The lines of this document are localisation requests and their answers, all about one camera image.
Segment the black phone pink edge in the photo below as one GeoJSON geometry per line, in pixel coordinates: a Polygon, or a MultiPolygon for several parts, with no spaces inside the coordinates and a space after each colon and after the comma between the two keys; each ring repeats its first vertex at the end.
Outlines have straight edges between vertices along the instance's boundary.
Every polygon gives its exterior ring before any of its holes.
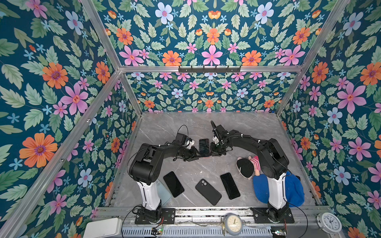
{"type": "Polygon", "coordinates": [[[199,140],[199,154],[201,157],[209,157],[210,156],[209,139],[200,139],[199,140]]]}

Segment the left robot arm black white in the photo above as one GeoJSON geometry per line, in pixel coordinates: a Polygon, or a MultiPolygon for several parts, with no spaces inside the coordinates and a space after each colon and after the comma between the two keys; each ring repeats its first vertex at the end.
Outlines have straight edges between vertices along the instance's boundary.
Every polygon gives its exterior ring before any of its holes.
{"type": "Polygon", "coordinates": [[[194,146],[178,143],[165,145],[144,143],[141,145],[130,164],[129,176],[140,188],[142,207],[149,211],[157,211],[161,206],[156,181],[160,175],[163,161],[167,158],[191,162],[199,159],[200,154],[194,146]]]}

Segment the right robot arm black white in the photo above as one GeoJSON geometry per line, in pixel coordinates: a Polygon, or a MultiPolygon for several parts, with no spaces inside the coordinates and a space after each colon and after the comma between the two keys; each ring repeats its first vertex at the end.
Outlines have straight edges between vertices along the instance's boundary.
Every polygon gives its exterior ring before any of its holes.
{"type": "Polygon", "coordinates": [[[276,139],[258,139],[237,130],[213,129],[213,156],[226,155],[228,148],[239,147],[258,156],[261,171],[267,176],[269,209],[281,210],[287,206],[284,177],[289,159],[276,139]]]}

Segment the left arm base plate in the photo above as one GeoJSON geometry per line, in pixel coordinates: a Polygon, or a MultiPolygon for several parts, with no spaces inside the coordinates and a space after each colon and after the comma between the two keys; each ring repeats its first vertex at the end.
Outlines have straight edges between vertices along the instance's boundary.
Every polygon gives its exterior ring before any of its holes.
{"type": "Polygon", "coordinates": [[[145,208],[138,210],[136,214],[136,225],[159,225],[174,224],[176,217],[176,209],[174,208],[158,208],[151,211],[145,208]]]}

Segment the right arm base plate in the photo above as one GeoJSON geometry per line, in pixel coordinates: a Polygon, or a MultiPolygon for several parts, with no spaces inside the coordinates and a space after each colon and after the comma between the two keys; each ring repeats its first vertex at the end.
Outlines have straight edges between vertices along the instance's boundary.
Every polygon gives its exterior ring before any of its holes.
{"type": "Polygon", "coordinates": [[[253,212],[253,218],[256,224],[294,224],[295,220],[291,209],[286,207],[281,209],[280,212],[268,209],[268,208],[254,208],[251,207],[250,210],[253,212]]]}

